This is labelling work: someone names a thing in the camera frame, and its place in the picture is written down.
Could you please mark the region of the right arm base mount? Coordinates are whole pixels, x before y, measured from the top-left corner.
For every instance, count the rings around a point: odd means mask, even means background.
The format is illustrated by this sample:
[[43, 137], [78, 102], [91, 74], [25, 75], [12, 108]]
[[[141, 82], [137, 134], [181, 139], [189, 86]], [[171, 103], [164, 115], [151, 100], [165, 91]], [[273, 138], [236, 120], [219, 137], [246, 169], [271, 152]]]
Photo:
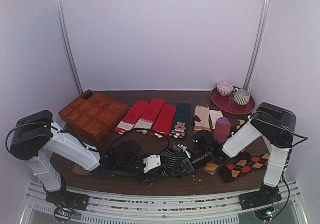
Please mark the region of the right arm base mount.
[[239, 196], [242, 210], [253, 209], [260, 221], [271, 221], [275, 218], [282, 200], [278, 187], [262, 186], [260, 190]]

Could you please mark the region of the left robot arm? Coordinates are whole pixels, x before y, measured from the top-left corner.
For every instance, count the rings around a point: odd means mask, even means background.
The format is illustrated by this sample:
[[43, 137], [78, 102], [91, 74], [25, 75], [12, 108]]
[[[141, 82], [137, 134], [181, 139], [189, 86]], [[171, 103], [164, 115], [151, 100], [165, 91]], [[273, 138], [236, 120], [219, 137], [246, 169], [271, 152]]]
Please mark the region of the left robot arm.
[[63, 178], [52, 166], [45, 150], [56, 153], [84, 170], [98, 176], [145, 176], [164, 164], [160, 154], [142, 156], [131, 147], [102, 150], [88, 145], [75, 134], [61, 129], [54, 122], [53, 114], [43, 110], [20, 119], [6, 136], [9, 154], [26, 161], [48, 192], [61, 206], [72, 201], [72, 195], [63, 188]]

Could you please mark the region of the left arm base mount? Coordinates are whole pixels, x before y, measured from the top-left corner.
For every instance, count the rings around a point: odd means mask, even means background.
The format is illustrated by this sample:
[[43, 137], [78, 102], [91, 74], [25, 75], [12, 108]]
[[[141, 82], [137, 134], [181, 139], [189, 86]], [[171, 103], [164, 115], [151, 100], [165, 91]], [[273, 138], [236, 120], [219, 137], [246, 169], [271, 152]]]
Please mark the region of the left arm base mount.
[[50, 192], [46, 189], [46, 201], [56, 206], [54, 210], [54, 218], [62, 223], [70, 221], [77, 210], [86, 211], [89, 196], [76, 192], [70, 192], [64, 189]]

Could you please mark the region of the black white striped sock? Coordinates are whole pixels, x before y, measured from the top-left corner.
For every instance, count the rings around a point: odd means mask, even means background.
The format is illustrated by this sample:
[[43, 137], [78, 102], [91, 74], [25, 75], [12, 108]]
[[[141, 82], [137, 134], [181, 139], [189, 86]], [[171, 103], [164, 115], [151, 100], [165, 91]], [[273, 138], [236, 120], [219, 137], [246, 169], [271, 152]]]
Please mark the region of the black white striped sock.
[[170, 148], [164, 155], [168, 160], [162, 170], [163, 176], [180, 177], [187, 175], [185, 168], [181, 164], [181, 162], [188, 157], [184, 152], [176, 152], [174, 149]]

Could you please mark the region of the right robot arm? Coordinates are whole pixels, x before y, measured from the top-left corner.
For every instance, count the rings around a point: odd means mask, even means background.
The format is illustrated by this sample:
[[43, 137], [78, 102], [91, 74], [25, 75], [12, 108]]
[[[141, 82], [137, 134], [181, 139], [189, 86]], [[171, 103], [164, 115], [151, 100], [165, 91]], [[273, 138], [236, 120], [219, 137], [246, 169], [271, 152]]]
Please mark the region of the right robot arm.
[[[263, 189], [257, 192], [256, 200], [268, 204], [275, 197], [275, 188], [288, 166], [296, 120], [292, 111], [262, 102], [256, 113], [239, 121], [222, 143], [210, 131], [200, 130], [193, 137], [200, 152], [191, 154], [186, 147], [172, 146], [165, 153], [168, 162], [163, 173], [172, 177], [186, 176], [211, 162], [218, 165], [224, 182], [231, 183], [256, 169], [264, 169]], [[260, 137], [270, 143], [269, 153], [252, 156], [244, 152]]]

